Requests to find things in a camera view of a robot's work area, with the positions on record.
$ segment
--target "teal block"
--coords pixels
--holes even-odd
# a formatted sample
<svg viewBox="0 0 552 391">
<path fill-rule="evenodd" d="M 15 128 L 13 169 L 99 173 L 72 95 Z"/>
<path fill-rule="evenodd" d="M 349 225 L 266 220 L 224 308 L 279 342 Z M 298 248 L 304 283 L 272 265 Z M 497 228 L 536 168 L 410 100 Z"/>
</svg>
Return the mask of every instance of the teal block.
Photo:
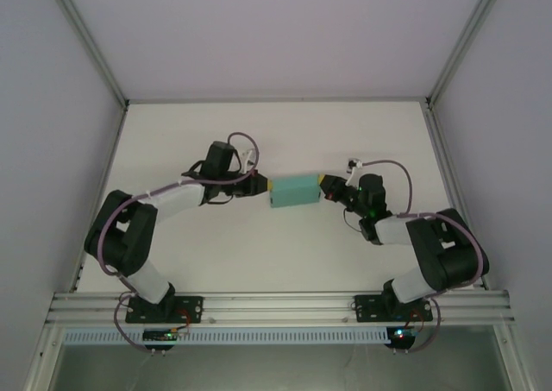
<svg viewBox="0 0 552 391">
<path fill-rule="evenodd" d="M 272 180 L 270 206 L 289 207 L 313 204 L 320 200 L 318 175 L 302 175 Z"/>
</svg>

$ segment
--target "glass panel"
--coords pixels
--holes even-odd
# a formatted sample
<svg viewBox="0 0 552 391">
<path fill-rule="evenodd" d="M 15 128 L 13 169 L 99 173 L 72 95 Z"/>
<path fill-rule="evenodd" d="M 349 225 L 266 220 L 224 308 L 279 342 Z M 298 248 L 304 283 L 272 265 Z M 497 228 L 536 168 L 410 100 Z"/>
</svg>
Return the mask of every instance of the glass panel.
<svg viewBox="0 0 552 391">
<path fill-rule="evenodd" d="M 65 346 L 51 391 L 509 390 L 490 328 L 443 328 L 426 350 L 383 345 Z"/>
</svg>

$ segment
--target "white ceiling panel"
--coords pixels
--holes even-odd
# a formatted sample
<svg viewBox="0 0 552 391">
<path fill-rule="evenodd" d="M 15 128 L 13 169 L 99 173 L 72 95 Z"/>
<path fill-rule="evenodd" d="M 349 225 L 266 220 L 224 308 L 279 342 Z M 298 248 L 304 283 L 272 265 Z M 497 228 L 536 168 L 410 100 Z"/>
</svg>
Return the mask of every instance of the white ceiling panel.
<svg viewBox="0 0 552 391">
<path fill-rule="evenodd" d="M 74 0 L 128 98 L 427 95 L 477 0 Z"/>
</svg>

